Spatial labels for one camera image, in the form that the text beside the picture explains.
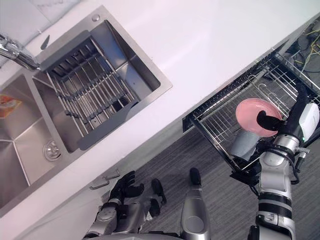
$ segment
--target wire basket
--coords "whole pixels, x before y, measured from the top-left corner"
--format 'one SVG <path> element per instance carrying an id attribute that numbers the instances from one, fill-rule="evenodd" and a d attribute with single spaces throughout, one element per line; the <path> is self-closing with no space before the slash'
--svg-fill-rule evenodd
<path id="1" fill-rule="evenodd" d="M 228 147 L 241 129 L 236 119 L 238 104 L 248 98 L 267 100 L 285 120 L 296 102 L 297 83 L 305 85 L 310 102 L 319 106 L 319 86 L 274 52 L 188 115 L 184 130 L 195 125 L 234 171 L 245 170 L 253 162 L 240 167 L 228 153 Z"/>

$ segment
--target sink drain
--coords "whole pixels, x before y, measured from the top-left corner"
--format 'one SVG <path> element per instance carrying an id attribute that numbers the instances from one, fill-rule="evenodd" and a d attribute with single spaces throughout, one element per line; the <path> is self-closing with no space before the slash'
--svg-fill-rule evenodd
<path id="1" fill-rule="evenodd" d="M 58 160 L 58 158 L 61 156 L 60 150 L 54 140 L 50 140 L 46 145 L 44 145 L 43 154 L 44 157 L 50 162 Z"/>

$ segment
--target sink rack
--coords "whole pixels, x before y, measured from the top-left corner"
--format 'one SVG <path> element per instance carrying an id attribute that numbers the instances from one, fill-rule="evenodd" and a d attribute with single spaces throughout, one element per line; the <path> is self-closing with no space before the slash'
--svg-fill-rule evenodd
<path id="1" fill-rule="evenodd" d="M 275 51 L 191 112 L 183 121 L 183 130 L 196 126 L 233 172 L 247 171 L 254 166 L 259 156 L 252 156 L 244 164 L 228 153 L 241 128 L 236 120 L 237 105 L 247 98 L 264 99 L 274 105 L 285 120 L 296 102 L 297 83 L 303 83 L 310 101 L 320 106 L 319 85 Z M 304 143 L 304 147 L 319 137 L 319 129 L 318 127 L 310 140 Z"/>
<path id="2" fill-rule="evenodd" d="M 80 148 L 92 145 L 92 138 L 87 137 L 92 137 L 90 133 L 108 133 L 123 122 L 139 101 L 88 31 L 66 44 L 49 62 L 43 69 L 64 113 L 82 137 Z"/>

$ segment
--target pink plate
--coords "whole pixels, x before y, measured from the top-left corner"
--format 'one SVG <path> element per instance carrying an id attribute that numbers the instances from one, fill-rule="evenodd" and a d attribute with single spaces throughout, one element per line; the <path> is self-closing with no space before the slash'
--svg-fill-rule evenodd
<path id="1" fill-rule="evenodd" d="M 268 116 L 282 119 L 278 109 L 270 102 L 260 98 L 248 98 L 236 107 L 236 120 L 244 130 L 255 133 L 260 137 L 271 137 L 277 134 L 278 131 L 266 130 L 257 123 L 257 116 L 260 111 L 265 111 Z"/>

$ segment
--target faucet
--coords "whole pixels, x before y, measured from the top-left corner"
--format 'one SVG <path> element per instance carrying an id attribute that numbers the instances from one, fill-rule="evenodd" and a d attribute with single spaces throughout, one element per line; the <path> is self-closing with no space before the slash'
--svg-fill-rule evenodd
<path id="1" fill-rule="evenodd" d="M 26 51 L 23 51 L 23 46 L 20 42 L 4 36 L 0 33 L 0 55 L 15 61 L 22 67 L 34 71 L 40 69 L 40 64 L 37 63 L 32 56 Z"/>

